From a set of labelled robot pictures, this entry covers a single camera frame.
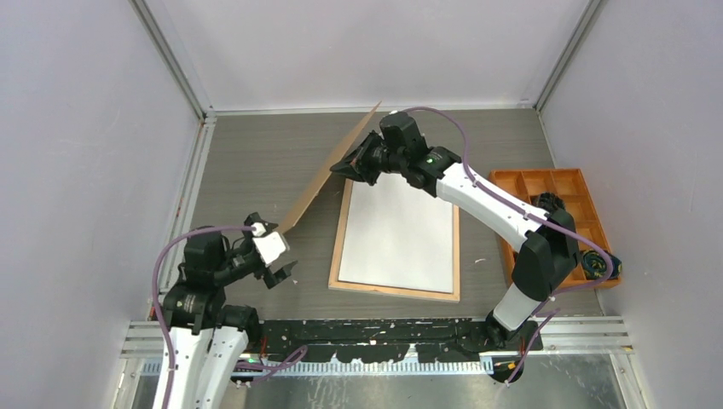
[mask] wooden box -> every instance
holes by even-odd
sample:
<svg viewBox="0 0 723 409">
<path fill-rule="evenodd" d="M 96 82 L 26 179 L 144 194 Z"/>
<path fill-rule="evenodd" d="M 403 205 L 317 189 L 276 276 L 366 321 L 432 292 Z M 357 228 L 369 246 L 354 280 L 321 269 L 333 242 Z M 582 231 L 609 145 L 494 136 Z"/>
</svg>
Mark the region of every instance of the wooden box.
<svg viewBox="0 0 723 409">
<path fill-rule="evenodd" d="M 492 170 L 489 180 L 527 203 L 532 204 L 533 197 L 540 193 L 557 194 L 564 200 L 566 210 L 575 218 L 577 232 L 592 240 L 603 249 L 612 253 L 603 227 L 600 225 L 598 213 L 593 200 L 587 191 L 585 179 L 579 169 L 525 169 L 525 170 Z M 505 263 L 507 285 L 512 283 L 512 269 L 517 253 L 512 247 L 500 239 L 502 259 Z M 590 250 L 587 245 L 579 243 L 580 250 Z M 595 288 L 611 288 L 620 284 L 621 279 L 609 279 Z M 577 266 L 563 281 L 560 287 L 570 287 L 588 282 L 581 266 Z"/>
</svg>

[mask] table surface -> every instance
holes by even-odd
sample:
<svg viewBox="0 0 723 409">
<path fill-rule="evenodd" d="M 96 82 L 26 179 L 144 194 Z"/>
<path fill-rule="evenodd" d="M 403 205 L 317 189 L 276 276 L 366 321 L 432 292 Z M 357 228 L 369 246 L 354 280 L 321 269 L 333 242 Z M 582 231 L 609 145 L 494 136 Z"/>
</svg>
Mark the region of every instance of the table surface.
<svg viewBox="0 0 723 409">
<path fill-rule="evenodd" d="M 470 137 L 471 167 L 552 168 L 552 158 L 535 111 L 451 112 Z M 205 166 L 194 226 L 241 224 L 253 211 L 280 222 L 319 165 L 363 113 L 238 115 L 219 117 Z M 362 132 L 377 129 L 376 114 Z M 456 128 L 432 113 L 415 113 L 431 146 L 462 153 Z M 506 290 L 495 233 L 460 213 L 461 300 L 436 302 L 329 290 L 328 278 L 344 180 L 331 176 L 295 228 L 286 234 L 296 259 L 292 277 L 267 290 L 247 277 L 226 289 L 227 303 L 250 305 L 263 319 L 484 317 Z M 551 306 L 561 314 L 600 315 L 594 291 L 563 294 Z"/>
</svg>

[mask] robotic arm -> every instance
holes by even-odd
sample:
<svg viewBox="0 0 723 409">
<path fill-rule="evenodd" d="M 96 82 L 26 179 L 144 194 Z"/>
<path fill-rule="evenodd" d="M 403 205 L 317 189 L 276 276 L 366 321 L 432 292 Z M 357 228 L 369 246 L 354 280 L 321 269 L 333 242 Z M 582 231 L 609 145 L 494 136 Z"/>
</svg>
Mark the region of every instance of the robotic arm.
<svg viewBox="0 0 723 409">
<path fill-rule="evenodd" d="M 512 285 L 487 317 L 489 339 L 503 348 L 577 266 L 579 258 L 576 241 L 526 215 L 533 214 L 575 231 L 572 216 L 562 209 L 548 212 L 526 204 L 473 171 L 474 179 L 524 208 L 526 214 L 475 187 L 460 157 L 444 147 L 428 147 L 416 122 L 406 112 L 387 115 L 379 127 L 382 135 L 369 133 L 357 149 L 332 166 L 332 173 L 371 186 L 382 172 L 399 173 L 411 187 L 459 206 L 510 243 L 518 254 Z"/>
</svg>

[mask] gray wood-grain tabletop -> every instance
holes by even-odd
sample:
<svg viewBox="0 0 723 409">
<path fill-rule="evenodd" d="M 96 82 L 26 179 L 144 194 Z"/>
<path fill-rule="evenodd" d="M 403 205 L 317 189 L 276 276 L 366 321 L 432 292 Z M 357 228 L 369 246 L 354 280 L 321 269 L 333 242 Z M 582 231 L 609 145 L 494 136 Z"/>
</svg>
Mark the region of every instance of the gray wood-grain tabletop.
<svg viewBox="0 0 723 409">
<path fill-rule="evenodd" d="M 551 168 L 535 111 L 451 112 L 470 136 L 470 164 L 486 176 L 492 169 Z M 340 138 L 363 113 L 240 115 L 219 117 L 201 182 L 194 226 L 241 224 L 253 211 L 280 222 Z M 367 130 L 379 127 L 377 113 Z M 446 119 L 415 113 L 430 146 L 462 153 L 462 138 Z M 460 213 L 461 301 L 433 302 L 327 288 L 344 180 L 331 176 L 314 202 L 286 234 L 296 259 L 292 277 L 267 290 L 246 277 L 226 289 L 227 303 L 250 305 L 261 319 L 483 317 L 502 298 L 506 283 L 497 236 Z M 558 297 L 562 314 L 600 314 L 593 291 Z"/>
</svg>

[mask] cable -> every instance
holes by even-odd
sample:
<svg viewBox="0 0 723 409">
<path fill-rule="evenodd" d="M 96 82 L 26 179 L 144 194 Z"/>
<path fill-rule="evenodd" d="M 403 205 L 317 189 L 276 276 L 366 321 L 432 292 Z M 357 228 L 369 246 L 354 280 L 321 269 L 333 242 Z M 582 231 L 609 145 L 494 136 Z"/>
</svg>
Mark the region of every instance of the cable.
<svg viewBox="0 0 723 409">
<path fill-rule="evenodd" d="M 278 366 L 269 366 L 264 364 L 251 364 L 248 362 L 237 362 L 236 363 L 236 369 L 250 369 L 253 371 L 269 371 L 266 375 L 263 375 L 262 377 L 258 377 L 251 381 L 251 385 L 255 385 L 257 383 L 260 383 L 262 381 L 265 381 L 266 379 L 269 379 L 271 376 L 273 376 L 278 371 L 283 371 L 285 369 L 291 368 L 292 366 L 296 365 L 299 361 L 301 361 L 304 356 L 306 356 L 306 353 L 309 352 L 309 347 L 306 345 L 302 345 L 301 347 L 298 347 L 294 352 L 290 353 L 289 356 L 287 356 Z"/>
<path fill-rule="evenodd" d="M 562 233 L 568 237 L 571 237 L 572 239 L 581 241 L 582 243 L 589 245 L 590 247 L 593 248 L 593 250 L 597 251 L 603 257 L 605 264 L 607 266 L 607 269 L 605 270 L 605 274 L 603 274 L 602 277 L 600 277 L 599 279 L 596 279 L 594 281 L 591 281 L 589 283 L 573 285 L 571 287 L 557 289 L 552 292 L 553 296 L 556 296 L 558 294 L 563 294 L 563 293 L 569 292 L 569 291 L 582 290 L 585 288 L 594 287 L 598 284 L 604 283 L 605 281 L 607 281 L 610 278 L 610 276 L 613 273 L 613 262 L 610 259 L 610 256 L 608 255 L 607 251 L 604 251 L 600 246 L 596 245 L 591 240 L 589 240 L 585 237 L 582 237 L 580 234 L 573 232 L 572 230 L 568 230 L 567 228 L 563 228 L 562 226 L 559 226 L 553 222 L 549 222 L 547 219 L 543 219 L 542 217 L 538 217 L 536 215 L 528 213 L 522 206 L 519 206 L 519 205 L 513 203 L 511 200 L 507 200 L 506 198 L 502 197 L 501 195 L 499 195 L 497 192 L 493 191 L 492 189 L 484 186 L 482 183 L 480 183 L 480 181 L 477 180 L 477 178 L 472 173 L 472 170 L 471 170 L 469 162 L 468 162 L 467 156 L 468 156 L 468 153 L 470 150 L 469 138 L 467 138 L 467 133 L 465 132 L 465 129 L 462 127 L 462 124 L 457 122 L 454 118 L 450 117 L 447 113 L 440 111 L 438 109 L 435 109 L 435 108 L 431 108 L 431 107 L 411 107 L 411 108 L 404 109 L 402 111 L 403 112 L 427 111 L 427 112 L 433 112 L 433 113 L 436 113 L 438 115 L 445 117 L 449 122 L 451 122 L 457 128 L 457 130 L 462 134 L 462 139 L 465 141 L 465 149 L 462 152 L 462 166 L 464 167 L 465 173 L 467 174 L 467 177 L 470 178 L 470 181 L 472 181 L 472 185 L 474 187 L 478 187 L 479 189 L 481 189 L 483 192 L 485 192 L 492 198 L 496 199 L 497 201 L 506 205 L 510 209 L 512 209 L 512 210 L 516 211 L 517 213 L 519 213 L 520 215 L 522 215 L 524 218 L 530 219 L 534 222 L 538 222 L 547 228 L 551 228 L 552 230 L 555 230 L 556 232 Z M 540 305 L 537 306 L 535 311 L 532 312 L 532 315 L 539 313 L 540 310 L 542 310 L 545 307 L 545 305 L 547 304 L 547 301 L 549 301 L 549 300 L 550 300 L 550 298 L 541 302 Z M 537 338 L 537 335 L 540 333 L 540 329 L 543 326 L 545 326 L 545 324 L 547 324 L 558 311 L 559 310 L 556 309 L 555 311 L 551 312 L 547 316 L 547 318 L 544 321 L 542 321 L 542 323 L 537 327 L 537 330 L 535 331 L 535 334 L 533 335 L 532 340 L 530 340 L 527 348 L 524 350 L 522 357 L 520 358 L 520 365 L 518 365 L 515 368 L 515 370 L 512 372 L 512 375 L 505 381 L 507 386 L 509 386 L 509 382 L 517 374 L 518 368 L 520 366 L 522 366 L 522 363 L 524 362 L 525 358 L 527 358 L 529 349 L 532 348 L 532 341 L 534 341 L 535 338 Z"/>
<path fill-rule="evenodd" d="M 189 237 L 193 237 L 199 234 L 206 234 L 206 233 L 216 233 L 221 231 L 253 231 L 255 230 L 252 226 L 220 226 L 220 227 L 212 227 L 212 228 L 199 228 L 198 230 L 193 230 L 191 232 L 181 234 L 180 236 L 176 237 L 175 239 L 171 240 L 163 250 L 160 251 L 158 259 L 156 259 L 156 264 L 153 266 L 153 278 L 151 282 L 151 298 L 153 299 L 153 311 L 156 314 L 156 319 L 158 319 L 160 331 L 163 334 L 163 339 L 165 341 L 165 346 L 168 348 L 168 378 L 165 383 L 165 392 L 163 395 L 163 404 L 161 405 L 162 409 L 168 408 L 168 401 L 171 398 L 171 390 L 173 389 L 173 372 L 176 370 L 176 354 L 173 353 L 173 342 L 171 341 L 171 332 L 168 329 L 168 325 L 165 322 L 165 317 L 163 316 L 163 311 L 160 307 L 160 301 L 159 301 L 159 272 L 160 272 L 160 266 L 163 264 L 163 260 L 165 259 L 165 256 L 168 254 L 168 251 L 171 250 L 171 248 L 178 244 L 178 242 L 183 241 L 185 239 L 188 239 Z"/>
</svg>

